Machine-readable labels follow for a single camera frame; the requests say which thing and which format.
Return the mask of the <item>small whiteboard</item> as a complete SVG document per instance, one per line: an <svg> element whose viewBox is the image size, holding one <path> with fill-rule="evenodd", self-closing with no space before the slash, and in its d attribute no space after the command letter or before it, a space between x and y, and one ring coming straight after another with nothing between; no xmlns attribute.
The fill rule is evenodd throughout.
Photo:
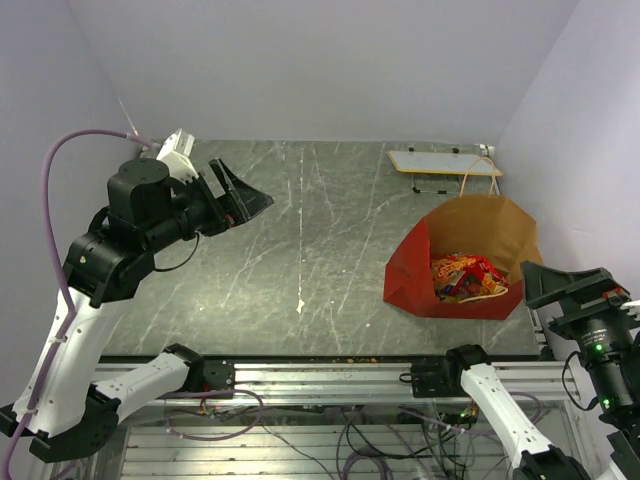
<svg viewBox="0 0 640 480"><path fill-rule="evenodd" d="M503 175L490 158L474 154L390 150L387 155L395 169L403 173L496 177Z"/></svg>

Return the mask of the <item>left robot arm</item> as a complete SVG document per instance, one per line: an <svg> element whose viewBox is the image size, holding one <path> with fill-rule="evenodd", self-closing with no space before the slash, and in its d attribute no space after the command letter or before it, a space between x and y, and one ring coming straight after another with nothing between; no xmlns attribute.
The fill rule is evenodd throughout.
<svg viewBox="0 0 640 480"><path fill-rule="evenodd" d="M204 386L201 355L180 344L111 380L93 374L120 309L156 272L155 257L179 241L212 237L255 218L270 195L239 179L219 159L210 168L215 196L201 174L179 179L160 160L124 163L107 183L108 205L70 246L47 345L23 395L1 411L1 430L29 437L45 463L98 452L127 417L159 397L196 395Z"/></svg>

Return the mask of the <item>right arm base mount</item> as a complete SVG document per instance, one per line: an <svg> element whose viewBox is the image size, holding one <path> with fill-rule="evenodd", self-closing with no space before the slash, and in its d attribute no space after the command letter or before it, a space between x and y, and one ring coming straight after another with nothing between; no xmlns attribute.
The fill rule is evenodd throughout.
<svg viewBox="0 0 640 480"><path fill-rule="evenodd" d="M411 387L414 398L453 398L464 395L460 370L445 357L425 358L413 363L399 381Z"/></svg>

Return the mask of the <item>black marker pen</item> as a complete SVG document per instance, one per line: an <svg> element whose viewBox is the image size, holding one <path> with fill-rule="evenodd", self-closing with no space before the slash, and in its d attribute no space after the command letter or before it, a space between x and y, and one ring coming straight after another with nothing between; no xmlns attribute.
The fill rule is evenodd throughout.
<svg viewBox="0 0 640 480"><path fill-rule="evenodd" d="M427 190L427 189L419 189L419 188L417 188L415 186L412 187L412 191L414 193L416 193L416 194L426 193L426 194L434 194L434 195L447 195L447 194L450 193L447 190L442 190L442 189L439 189L439 190Z"/></svg>

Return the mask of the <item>red candy snack bag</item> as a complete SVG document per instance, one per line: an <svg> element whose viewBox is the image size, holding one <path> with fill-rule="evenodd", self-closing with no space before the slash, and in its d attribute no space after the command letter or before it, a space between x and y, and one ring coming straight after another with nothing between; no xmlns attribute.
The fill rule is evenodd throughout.
<svg viewBox="0 0 640 480"><path fill-rule="evenodd" d="M470 303L505 295L509 283L491 262L477 255L440 255L430 262L436 297L443 303Z"/></svg>

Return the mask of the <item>aluminium frame rail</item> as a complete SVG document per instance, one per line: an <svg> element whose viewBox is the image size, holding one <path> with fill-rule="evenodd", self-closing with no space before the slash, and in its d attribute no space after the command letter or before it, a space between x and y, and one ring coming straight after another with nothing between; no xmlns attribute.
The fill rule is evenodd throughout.
<svg viewBox="0 0 640 480"><path fill-rule="evenodd" d="M579 393L570 371L560 362L495 362L507 391L523 392L542 401L565 401ZM236 363L235 388L251 390L268 405L339 403L419 403L411 387L399 381L411 364L370 363Z"/></svg>

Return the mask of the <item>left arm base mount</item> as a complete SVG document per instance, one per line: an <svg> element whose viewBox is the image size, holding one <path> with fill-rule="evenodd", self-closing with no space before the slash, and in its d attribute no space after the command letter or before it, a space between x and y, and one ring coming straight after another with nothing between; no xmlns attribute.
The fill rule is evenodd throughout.
<svg viewBox="0 0 640 480"><path fill-rule="evenodd" d="M203 367L202 386L205 391L233 390L236 371L227 360L206 360Z"/></svg>

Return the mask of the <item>red paper bag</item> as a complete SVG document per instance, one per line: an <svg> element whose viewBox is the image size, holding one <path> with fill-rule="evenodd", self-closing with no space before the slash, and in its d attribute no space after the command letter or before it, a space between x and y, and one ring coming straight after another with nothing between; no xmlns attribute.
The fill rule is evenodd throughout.
<svg viewBox="0 0 640 480"><path fill-rule="evenodd" d="M523 299L524 261L541 262L537 223L491 186L423 216L386 264L383 300L424 318L504 320Z"/></svg>

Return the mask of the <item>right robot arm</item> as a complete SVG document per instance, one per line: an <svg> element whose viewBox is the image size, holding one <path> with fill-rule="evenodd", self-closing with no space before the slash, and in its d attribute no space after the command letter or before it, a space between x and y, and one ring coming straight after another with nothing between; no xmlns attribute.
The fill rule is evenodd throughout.
<svg viewBox="0 0 640 480"><path fill-rule="evenodd" d="M561 316L548 328L576 343L575 354L596 393L590 405L600 407L600 421L615 429L608 437L613 452L602 478L638 478L639 320L625 307L630 293L604 268L564 272L525 261L521 273L527 307L560 306ZM411 385L416 398L467 394L501 441L513 478L587 478L585 468L524 414L479 345L463 345L440 361L413 365L400 380Z"/></svg>

